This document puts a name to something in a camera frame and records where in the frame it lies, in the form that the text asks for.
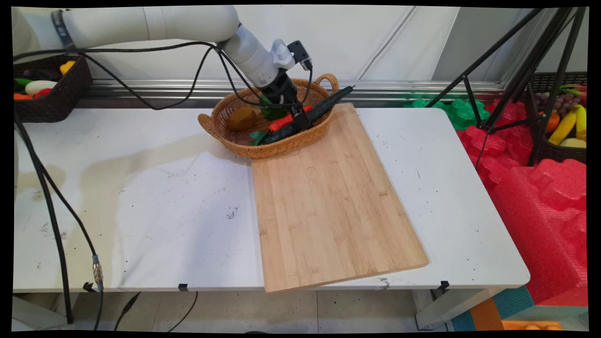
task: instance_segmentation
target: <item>white table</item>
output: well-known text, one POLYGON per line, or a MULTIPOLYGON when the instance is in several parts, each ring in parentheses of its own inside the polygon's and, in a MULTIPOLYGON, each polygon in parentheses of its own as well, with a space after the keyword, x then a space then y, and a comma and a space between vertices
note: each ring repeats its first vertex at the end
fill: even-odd
MULTIPOLYGON (((442 110, 357 112, 430 263, 320 290, 427 290, 448 281, 449 292, 418 306, 425 306, 417 315, 423 328, 529 281, 442 110)), ((93 240, 105 291, 178 291, 180 283, 188 290, 263 289, 250 160, 208 135, 197 122, 199 113, 210 109, 75 109, 59 123, 25 125, 93 240)), ((46 203, 18 142, 13 292, 61 292, 46 203)), ((68 210, 58 198, 54 204, 69 285, 80 292, 93 281, 91 253, 68 210)))

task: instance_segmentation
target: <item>wicker basket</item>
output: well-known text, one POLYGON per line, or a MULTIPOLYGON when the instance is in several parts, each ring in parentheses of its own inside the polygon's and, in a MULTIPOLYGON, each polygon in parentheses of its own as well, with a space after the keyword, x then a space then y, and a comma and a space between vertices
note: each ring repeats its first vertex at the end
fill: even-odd
MULTIPOLYGON (((553 82, 555 80, 555 73, 536 73, 532 77, 532 90, 535 93, 544 93, 545 91, 551 91, 553 87, 553 82)), ((587 84, 587 73, 586 72, 570 72, 564 75, 561 84, 587 84)), ((529 96, 526 96, 525 100, 526 106, 526 114, 528 118, 535 117, 536 111, 534 109, 534 105, 529 99, 529 96)), ((541 123, 531 123, 530 131, 532 134, 532 140, 534 140, 535 136, 538 135, 539 128, 546 128, 546 126, 542 126, 541 123)), ((576 137, 576 128, 570 132, 568 137, 576 137)), ((557 162, 563 162, 565 159, 575 159, 584 164, 587 163, 587 149, 586 148, 574 148, 574 147, 561 147, 556 146, 549 142, 548 135, 543 137, 543 141, 540 144, 540 150, 538 152, 538 157, 536 161, 541 161, 542 159, 549 158, 557 162)))
POLYGON ((90 69, 84 57, 57 55, 13 65, 13 76, 20 78, 26 69, 54 69, 58 71, 67 61, 75 64, 58 81, 48 95, 34 100, 14 100, 14 110, 23 122, 58 122, 73 110, 79 98, 92 83, 90 69))
MULTIPOLYGON (((322 86, 319 85, 323 79, 327 79, 332 84, 333 93, 338 91, 338 80, 334 75, 321 75, 314 83, 311 84, 309 96, 305 102, 306 105, 315 106, 330 95, 322 86)), ((292 81, 298 89, 298 99, 302 100, 305 97, 305 92, 307 91, 307 85, 309 84, 309 81, 301 79, 292 79, 292 81)), ((258 99, 248 88, 241 90, 239 94, 247 101, 258 103, 258 99)), ((230 94, 223 98, 215 106, 210 117, 206 114, 200 114, 198 116, 198 122, 200 122, 200 125, 204 128, 204 130, 206 130, 212 137, 215 137, 217 140, 219 140, 219 142, 221 142, 234 154, 249 158, 263 158, 272 156, 324 136, 332 116, 332 112, 330 111, 318 119, 314 123, 314 127, 299 132, 296 135, 287 137, 283 140, 263 146, 251 146, 250 143, 252 139, 250 138, 249 134, 255 131, 269 130, 269 125, 273 123, 273 121, 266 120, 258 106, 251 106, 252 110, 257 116, 256 124, 253 125, 253 127, 241 132, 233 132, 229 130, 227 128, 228 118, 236 109, 243 106, 248 105, 240 101, 235 94, 230 94)))

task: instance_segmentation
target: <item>dark wicker basket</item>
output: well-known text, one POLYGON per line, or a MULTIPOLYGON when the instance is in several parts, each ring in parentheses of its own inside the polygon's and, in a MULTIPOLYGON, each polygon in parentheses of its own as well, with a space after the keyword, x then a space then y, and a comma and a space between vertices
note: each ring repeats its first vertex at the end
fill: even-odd
MULTIPOLYGON (((555 80, 555 73, 536 73, 532 77, 531 85, 532 90, 535 93, 544 93, 551 91, 553 82, 555 80)), ((570 72, 564 75, 561 84, 587 84, 587 73, 586 72, 570 72)), ((528 118, 533 118, 537 115, 537 111, 530 101, 529 95, 526 95, 526 113, 528 118)), ((539 128, 547 128, 547 126, 541 126, 540 122, 530 124, 530 131, 532 134, 532 140, 538 135, 539 128)), ((575 131, 572 131, 568 137, 575 137, 575 131)), ((587 163, 587 150, 586 148, 574 148, 574 147, 560 147, 550 143, 547 137, 543 138, 543 142, 540 145, 540 151, 536 161, 549 158, 557 162, 563 162, 565 159, 575 159, 584 164, 587 163)))
POLYGON ((21 78, 26 69, 54 69, 75 61, 71 69, 58 81, 46 96, 34 100, 14 100, 14 110, 23 122, 58 122, 73 110, 79 98, 92 83, 90 69, 84 57, 57 55, 41 60, 13 65, 13 76, 21 78))

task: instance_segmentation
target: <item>fruit basket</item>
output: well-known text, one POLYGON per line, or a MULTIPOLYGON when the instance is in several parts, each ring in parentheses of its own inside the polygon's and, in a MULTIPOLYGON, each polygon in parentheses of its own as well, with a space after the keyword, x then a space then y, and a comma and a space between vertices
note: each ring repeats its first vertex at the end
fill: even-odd
MULTIPOLYGON (((524 93, 522 96, 525 106, 526 106, 526 114, 528 118, 534 118, 539 111, 541 111, 544 105, 544 99, 541 99, 540 95, 544 95, 544 93, 551 91, 553 86, 553 81, 555 79, 555 73, 536 73, 532 77, 531 80, 531 88, 535 93, 535 102, 533 102, 530 98, 530 95, 524 93)), ((561 81, 562 85, 565 84, 580 84, 587 85, 587 73, 586 72, 570 72, 564 75, 563 80, 561 81)), ((565 96, 561 96, 561 93, 558 93, 559 102, 555 103, 554 110, 557 111, 557 114, 560 115, 560 118, 565 116, 565 111, 562 109, 568 109, 568 105, 564 105, 565 103, 572 104, 580 104, 581 102, 577 99, 577 97, 572 98, 568 96, 566 99, 565 96)), ((541 122, 535 122, 530 124, 531 134, 534 138, 538 135, 539 128, 547 128, 547 126, 543 126, 541 122)), ((576 137, 576 128, 573 128, 572 131, 568 134, 567 138, 576 137)), ((549 142, 549 135, 545 135, 543 141, 540 144, 540 150, 538 152, 538 157, 536 161, 540 161, 542 159, 549 158, 553 159, 557 162, 563 162, 565 159, 575 159, 584 164, 587 163, 587 149, 586 148, 577 148, 577 147, 562 147, 549 142)))
POLYGON ((19 78, 26 69, 55 69, 67 61, 75 61, 52 91, 35 100, 14 100, 14 110, 22 122, 59 122, 67 118, 78 100, 92 83, 90 69, 84 57, 57 55, 13 65, 13 77, 19 78))

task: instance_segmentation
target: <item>bamboo cutting board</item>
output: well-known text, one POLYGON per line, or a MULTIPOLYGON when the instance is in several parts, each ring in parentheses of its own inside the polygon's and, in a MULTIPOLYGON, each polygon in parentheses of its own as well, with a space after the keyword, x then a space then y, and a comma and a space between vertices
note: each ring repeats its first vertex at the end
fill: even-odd
POLYGON ((332 113, 322 139, 252 160, 268 293, 428 264, 355 107, 332 113))

